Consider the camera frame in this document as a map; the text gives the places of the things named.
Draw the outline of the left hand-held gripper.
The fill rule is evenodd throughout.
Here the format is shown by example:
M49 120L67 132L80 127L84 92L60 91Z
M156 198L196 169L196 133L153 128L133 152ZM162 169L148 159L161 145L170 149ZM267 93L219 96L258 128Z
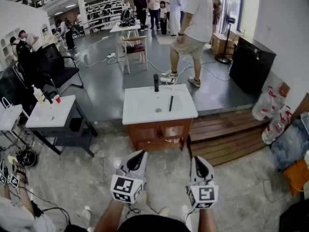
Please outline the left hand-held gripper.
M144 191L148 153L135 151L121 160L120 169L112 176L110 191L115 200L134 204Z

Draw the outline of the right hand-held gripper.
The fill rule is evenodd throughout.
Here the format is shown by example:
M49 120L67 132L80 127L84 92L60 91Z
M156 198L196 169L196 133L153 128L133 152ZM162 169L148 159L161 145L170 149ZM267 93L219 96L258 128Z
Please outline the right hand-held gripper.
M186 194L192 208L211 208L218 200L219 186L214 181L213 167L204 158L192 158L190 181Z

